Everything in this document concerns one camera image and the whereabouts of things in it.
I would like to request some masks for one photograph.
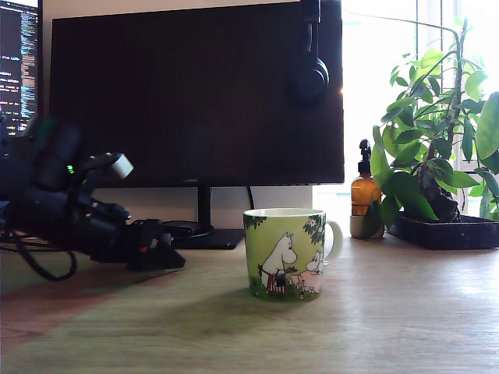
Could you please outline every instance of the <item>pump bottle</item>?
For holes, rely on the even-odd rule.
[[[352,216],[350,217],[350,234],[353,238],[362,238],[362,222],[372,200],[381,203],[381,190],[371,175],[371,146],[367,139],[360,142],[362,161],[359,162],[360,176],[352,182]],[[381,238],[384,234],[384,225],[380,222],[380,229],[369,238]]]

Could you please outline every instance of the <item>headphones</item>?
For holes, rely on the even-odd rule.
[[[289,81],[292,99],[301,105],[319,101],[329,84],[326,64],[319,58],[320,0],[300,0],[300,54]]]

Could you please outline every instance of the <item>cartoon character print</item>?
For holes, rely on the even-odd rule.
[[[295,273],[295,267],[285,269],[285,264],[296,261],[297,255],[293,250],[293,234],[286,232],[274,247],[272,253],[267,257],[263,265],[258,265],[260,279],[266,292],[285,293],[287,273]]]
[[[320,293],[322,287],[322,269],[324,267],[324,253],[317,251],[312,260],[306,264],[306,271],[293,275],[288,279],[289,284],[294,284],[300,290],[299,298],[305,298],[305,291],[310,294]]]

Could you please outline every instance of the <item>green mug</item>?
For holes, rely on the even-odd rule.
[[[313,300],[322,291],[326,224],[334,240],[326,259],[340,255],[343,234],[322,210],[273,208],[243,215],[249,289],[265,300]]]

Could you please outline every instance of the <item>computer monitor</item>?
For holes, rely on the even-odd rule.
[[[309,106],[287,94],[302,24],[299,2],[54,19],[50,114],[87,155],[130,159],[104,187],[198,187],[203,226],[210,187],[343,182],[340,1],[322,1],[330,83]]]
[[[41,111],[42,1],[0,0],[0,110],[21,136]]]

